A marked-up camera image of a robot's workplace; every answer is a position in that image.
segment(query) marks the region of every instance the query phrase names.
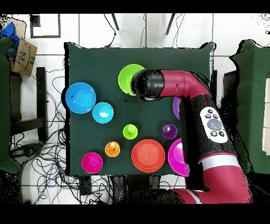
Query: green cup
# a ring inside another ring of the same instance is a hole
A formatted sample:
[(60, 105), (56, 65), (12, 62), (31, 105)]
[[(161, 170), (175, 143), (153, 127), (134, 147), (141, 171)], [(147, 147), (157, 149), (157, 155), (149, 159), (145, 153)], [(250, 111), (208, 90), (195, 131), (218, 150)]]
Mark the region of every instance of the green cup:
[(138, 129), (135, 125), (129, 124), (126, 125), (123, 129), (123, 135), (126, 139), (132, 140), (137, 137)]
[(120, 71), (118, 75), (118, 85), (124, 93), (129, 94), (131, 96), (136, 95), (132, 93), (130, 88), (131, 79), (136, 72), (143, 69), (144, 67), (138, 64), (129, 64)]

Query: purple bowl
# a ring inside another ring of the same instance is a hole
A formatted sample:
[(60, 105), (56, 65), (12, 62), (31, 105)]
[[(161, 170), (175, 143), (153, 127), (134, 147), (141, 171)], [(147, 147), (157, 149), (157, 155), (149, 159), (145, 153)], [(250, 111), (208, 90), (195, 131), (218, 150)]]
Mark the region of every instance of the purple bowl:
[(88, 173), (97, 173), (103, 166), (103, 160), (98, 153), (87, 153), (82, 158), (82, 167)]
[(184, 160), (182, 139), (176, 140), (168, 152), (168, 161), (173, 171), (182, 176), (189, 176)]
[(172, 103), (172, 109), (175, 116), (180, 120), (180, 102), (178, 97), (175, 97)]
[(177, 135), (177, 128), (173, 124), (166, 124), (162, 128), (162, 134), (166, 139), (173, 139)]

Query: light blue bowl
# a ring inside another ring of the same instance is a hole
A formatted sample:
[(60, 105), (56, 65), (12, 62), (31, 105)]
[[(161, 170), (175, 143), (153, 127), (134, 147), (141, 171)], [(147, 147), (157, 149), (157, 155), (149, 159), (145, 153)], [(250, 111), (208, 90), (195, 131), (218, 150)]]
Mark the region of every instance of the light blue bowl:
[(84, 82), (76, 82), (69, 86), (65, 101), (70, 110), (77, 114), (89, 112), (95, 106), (95, 91)]
[(113, 117), (113, 108), (106, 102), (99, 102), (92, 110), (93, 118), (100, 124), (108, 123)]

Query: cardboard box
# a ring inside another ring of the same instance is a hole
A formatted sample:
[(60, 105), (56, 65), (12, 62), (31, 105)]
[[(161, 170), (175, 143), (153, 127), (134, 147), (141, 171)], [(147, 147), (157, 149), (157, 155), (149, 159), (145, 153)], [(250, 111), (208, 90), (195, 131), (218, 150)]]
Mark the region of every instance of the cardboard box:
[(13, 61), (9, 61), (11, 72), (31, 76), (37, 47), (24, 40), (26, 30), (25, 22), (8, 17), (0, 19), (0, 24), (3, 28), (9, 25), (10, 22), (14, 23), (15, 34), (20, 39), (15, 63)]
[(28, 43), (27, 41), (20, 40), (18, 52), (15, 63), (9, 61), (11, 71), (18, 74), (31, 76), (34, 67), (37, 47)]

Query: red robot arm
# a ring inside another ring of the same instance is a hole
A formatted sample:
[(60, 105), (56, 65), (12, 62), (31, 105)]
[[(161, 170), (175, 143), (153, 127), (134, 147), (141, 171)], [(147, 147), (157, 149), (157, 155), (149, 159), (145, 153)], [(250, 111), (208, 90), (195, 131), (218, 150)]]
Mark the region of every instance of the red robot arm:
[(183, 145), (203, 167), (204, 190), (174, 190), (185, 203), (250, 203), (251, 192), (207, 86), (192, 72), (145, 69), (131, 80), (143, 101), (181, 97)]

